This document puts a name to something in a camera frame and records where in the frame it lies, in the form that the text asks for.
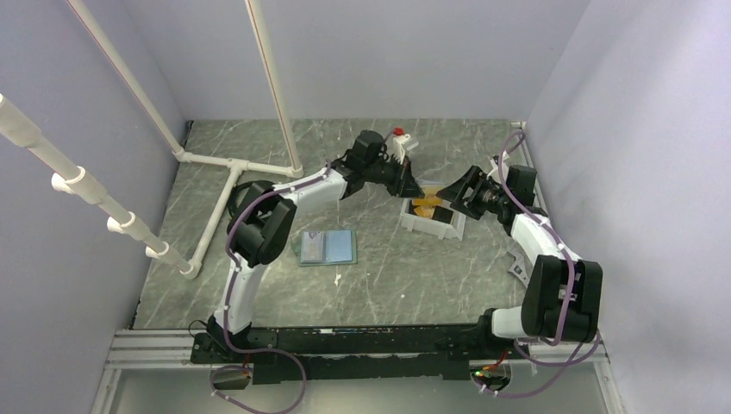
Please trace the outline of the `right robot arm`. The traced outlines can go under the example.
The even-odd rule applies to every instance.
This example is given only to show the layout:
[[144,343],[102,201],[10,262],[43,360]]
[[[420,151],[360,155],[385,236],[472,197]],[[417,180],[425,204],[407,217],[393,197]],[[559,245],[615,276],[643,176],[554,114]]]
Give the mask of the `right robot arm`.
[[521,305],[486,312],[489,326],[474,337],[477,351],[486,358],[499,356],[509,340],[587,343],[596,339],[598,331],[603,269],[574,253],[547,213],[535,205],[538,173],[531,166],[507,165],[513,150],[505,142],[488,172],[471,166],[436,194],[452,210],[472,219],[491,213],[532,268]]

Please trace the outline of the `clear plastic bin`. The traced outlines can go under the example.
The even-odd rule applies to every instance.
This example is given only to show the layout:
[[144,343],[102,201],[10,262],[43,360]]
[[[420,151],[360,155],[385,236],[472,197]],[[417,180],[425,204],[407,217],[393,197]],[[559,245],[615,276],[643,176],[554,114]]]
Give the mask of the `clear plastic bin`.
[[[441,182],[436,181],[421,181],[419,182],[422,188],[425,185],[445,185]],[[438,223],[432,220],[418,217],[413,213],[409,212],[410,201],[413,198],[407,198],[403,200],[400,213],[399,222],[409,232],[420,232],[428,235],[434,235],[439,240],[452,240],[457,239],[463,240],[466,216],[458,211],[452,210],[449,207],[449,203],[444,201],[444,204],[454,212],[453,222],[451,224]]]

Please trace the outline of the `silver vip credit card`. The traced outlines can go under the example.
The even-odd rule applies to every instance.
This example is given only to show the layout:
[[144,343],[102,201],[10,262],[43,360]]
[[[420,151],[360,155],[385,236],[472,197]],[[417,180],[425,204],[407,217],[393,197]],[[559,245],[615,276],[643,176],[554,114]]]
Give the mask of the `silver vip credit card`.
[[325,261],[326,233],[307,231],[302,233],[300,260],[302,263],[322,263]]

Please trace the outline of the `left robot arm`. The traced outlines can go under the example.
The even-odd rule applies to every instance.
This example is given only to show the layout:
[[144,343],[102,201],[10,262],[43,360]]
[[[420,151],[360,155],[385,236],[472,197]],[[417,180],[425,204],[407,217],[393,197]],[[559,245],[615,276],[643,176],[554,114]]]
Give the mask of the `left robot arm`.
[[390,140],[363,130],[341,157],[307,177],[250,184],[227,227],[229,272],[222,301],[207,322],[213,349],[223,360],[235,362],[246,354],[257,290],[268,265],[283,253],[297,215],[348,198],[366,183],[383,185],[392,197],[422,197],[409,158],[417,145],[401,129],[394,129]]

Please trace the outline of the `green card holder wallet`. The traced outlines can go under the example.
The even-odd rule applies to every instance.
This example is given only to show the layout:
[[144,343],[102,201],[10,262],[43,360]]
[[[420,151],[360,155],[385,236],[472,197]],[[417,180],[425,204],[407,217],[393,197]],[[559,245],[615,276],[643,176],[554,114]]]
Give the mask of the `green card holder wallet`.
[[325,230],[325,261],[322,263],[302,263],[300,260],[301,235],[291,239],[290,250],[300,267],[349,265],[358,262],[356,232],[352,229]]

